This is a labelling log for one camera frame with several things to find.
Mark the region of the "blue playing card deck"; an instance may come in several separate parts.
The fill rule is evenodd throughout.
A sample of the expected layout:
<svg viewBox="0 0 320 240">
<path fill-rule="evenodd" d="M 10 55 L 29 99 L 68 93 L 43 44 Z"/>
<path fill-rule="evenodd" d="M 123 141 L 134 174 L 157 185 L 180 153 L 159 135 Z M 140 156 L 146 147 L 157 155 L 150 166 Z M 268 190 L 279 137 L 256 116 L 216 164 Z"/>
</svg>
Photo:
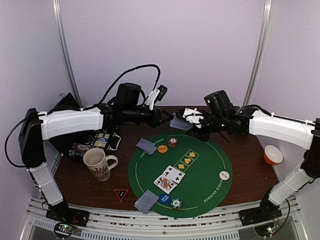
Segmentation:
<svg viewBox="0 0 320 240">
<path fill-rule="evenodd" d="M 184 121 L 183 119 L 176 118 L 176 117 L 174 117 L 170 121 L 169 126 L 171 128 L 175 128 L 175 129 L 182 130 L 182 131 L 188 131 L 193 127 L 193 125 L 191 123 Z"/>
</svg>

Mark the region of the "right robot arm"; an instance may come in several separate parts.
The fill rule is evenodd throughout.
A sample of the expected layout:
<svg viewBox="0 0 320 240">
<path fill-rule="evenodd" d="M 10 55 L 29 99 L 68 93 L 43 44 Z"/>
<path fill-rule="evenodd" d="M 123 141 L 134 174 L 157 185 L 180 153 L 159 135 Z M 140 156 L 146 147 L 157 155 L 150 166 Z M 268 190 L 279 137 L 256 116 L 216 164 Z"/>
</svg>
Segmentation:
<svg viewBox="0 0 320 240">
<path fill-rule="evenodd" d="M 193 128 L 187 134 L 208 141 L 211 133 L 227 132 L 265 136 L 305 149 L 303 162 L 286 178 L 271 188 L 256 210 L 259 220 L 268 220 L 280 204 L 307 183 L 320 177 L 320 120 L 298 120 L 270 113 L 259 105 L 235 109 L 224 90 L 204 97 L 210 112 L 186 109 L 182 117 Z"/>
</svg>

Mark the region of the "blue poker chip stack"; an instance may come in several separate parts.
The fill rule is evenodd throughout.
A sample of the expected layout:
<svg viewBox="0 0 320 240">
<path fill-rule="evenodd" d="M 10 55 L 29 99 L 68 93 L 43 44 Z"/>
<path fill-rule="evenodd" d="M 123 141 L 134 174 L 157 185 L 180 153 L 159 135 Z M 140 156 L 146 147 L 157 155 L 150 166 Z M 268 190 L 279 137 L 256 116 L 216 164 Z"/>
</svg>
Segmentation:
<svg viewBox="0 0 320 240">
<path fill-rule="evenodd" d="M 180 210 L 182 207 L 182 201 L 179 198 L 174 198 L 171 200 L 170 205 L 171 205 L 172 209 Z"/>
</svg>

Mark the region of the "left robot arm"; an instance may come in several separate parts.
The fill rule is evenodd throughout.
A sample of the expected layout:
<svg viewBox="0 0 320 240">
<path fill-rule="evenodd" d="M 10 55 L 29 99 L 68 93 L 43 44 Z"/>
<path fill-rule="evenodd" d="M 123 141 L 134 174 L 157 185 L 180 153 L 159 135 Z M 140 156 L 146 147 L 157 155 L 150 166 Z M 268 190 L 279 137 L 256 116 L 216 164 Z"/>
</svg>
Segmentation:
<svg viewBox="0 0 320 240">
<path fill-rule="evenodd" d="M 49 141 L 66 155 L 73 143 L 95 132 L 115 134 L 125 123 L 146 123 L 156 128 L 173 119 L 172 114 L 155 105 L 167 91 L 167 87 L 160 85 L 139 104 L 139 97 L 144 94 L 141 86 L 122 83 L 108 103 L 80 108 L 73 95 L 68 93 L 50 111 L 39 112 L 35 108 L 27 111 L 18 137 L 22 162 L 55 217 L 67 222 L 72 218 L 72 211 L 46 166 L 43 142 Z"/>
</svg>

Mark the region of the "red poker chip stack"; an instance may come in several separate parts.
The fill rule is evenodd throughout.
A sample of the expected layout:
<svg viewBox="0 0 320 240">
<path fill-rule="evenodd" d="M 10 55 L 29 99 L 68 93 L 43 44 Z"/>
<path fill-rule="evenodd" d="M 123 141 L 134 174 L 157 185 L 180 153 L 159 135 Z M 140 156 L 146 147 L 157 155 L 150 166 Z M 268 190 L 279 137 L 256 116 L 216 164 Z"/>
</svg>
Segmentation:
<svg viewBox="0 0 320 240">
<path fill-rule="evenodd" d="M 175 138 L 175 137 L 171 137 L 169 140 L 168 140 L 168 145 L 172 148 L 176 147 L 178 144 L 178 139 Z"/>
</svg>

